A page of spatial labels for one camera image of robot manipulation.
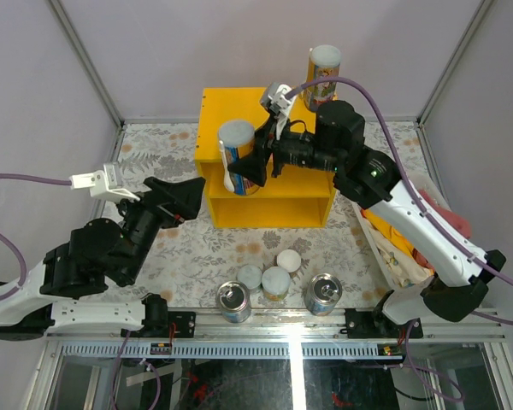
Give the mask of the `tall can with plastic lid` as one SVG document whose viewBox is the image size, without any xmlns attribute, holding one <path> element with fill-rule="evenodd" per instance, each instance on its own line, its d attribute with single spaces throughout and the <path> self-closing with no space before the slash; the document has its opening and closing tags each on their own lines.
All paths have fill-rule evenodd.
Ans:
<svg viewBox="0 0 513 410">
<path fill-rule="evenodd" d="M 341 51 L 330 44 L 318 45 L 309 52 L 309 65 L 307 80 L 324 77 L 335 77 L 339 75 L 341 63 Z M 304 91 L 304 103 L 306 108 L 315 112 L 320 105 L 333 100 L 336 84 L 324 82 L 312 85 Z"/>
</svg>

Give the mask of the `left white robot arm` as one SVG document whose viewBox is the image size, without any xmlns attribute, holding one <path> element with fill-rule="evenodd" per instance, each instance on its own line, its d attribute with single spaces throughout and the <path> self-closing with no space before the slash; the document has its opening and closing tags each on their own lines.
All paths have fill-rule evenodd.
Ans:
<svg viewBox="0 0 513 410">
<path fill-rule="evenodd" d="M 71 231 L 69 240 L 49 251 L 33 269 L 27 269 L 19 256 L 19 279 L 0 282 L 0 340 L 92 332 L 169 337 L 168 304 L 157 294 L 119 304 L 80 299 L 104 293 L 108 280 L 119 287 L 135 284 L 159 231 L 197 218 L 204 178 L 169 183 L 149 177 L 144 180 L 146 191 L 132 193 L 116 176 L 101 170 L 73 175 L 64 184 L 115 203 L 122 220 L 89 221 Z"/>
</svg>

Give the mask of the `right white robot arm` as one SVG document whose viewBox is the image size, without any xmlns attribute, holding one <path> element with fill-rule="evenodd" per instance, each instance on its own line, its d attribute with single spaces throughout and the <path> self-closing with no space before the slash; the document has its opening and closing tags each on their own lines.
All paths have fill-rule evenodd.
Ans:
<svg viewBox="0 0 513 410">
<path fill-rule="evenodd" d="M 321 105 L 314 132 L 292 132 L 280 120 L 270 112 L 255 132 L 251 152 L 229 164 L 229 172 L 260 187 L 268 176 L 280 176 L 285 165 L 330 172 L 340 194 L 396 228 L 434 269 L 433 276 L 380 300 L 372 318 L 379 335 L 391 337 L 428 315 L 457 323 L 480 306 L 492 280 L 485 269 L 502 268 L 504 255 L 471 244 L 404 180 L 388 154 L 366 146 L 365 120 L 349 103 Z"/>
</svg>

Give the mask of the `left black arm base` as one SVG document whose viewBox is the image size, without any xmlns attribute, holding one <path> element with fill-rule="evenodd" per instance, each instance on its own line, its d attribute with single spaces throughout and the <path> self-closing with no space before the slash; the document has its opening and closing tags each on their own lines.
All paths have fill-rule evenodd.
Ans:
<svg viewBox="0 0 513 410">
<path fill-rule="evenodd" d="M 139 337 L 193 338 L 196 313 L 170 311 L 168 303 L 159 295 L 150 294 L 143 301 L 144 319 Z"/>
</svg>

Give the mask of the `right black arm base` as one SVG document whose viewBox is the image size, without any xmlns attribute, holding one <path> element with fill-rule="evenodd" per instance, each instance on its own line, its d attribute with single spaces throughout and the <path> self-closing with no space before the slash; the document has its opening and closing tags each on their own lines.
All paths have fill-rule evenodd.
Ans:
<svg viewBox="0 0 513 410">
<path fill-rule="evenodd" d="M 345 328 L 349 339 L 398 338 L 403 333 L 409 338 L 422 339 L 422 299 L 407 290 L 388 291 L 373 310 L 345 310 Z"/>
</svg>

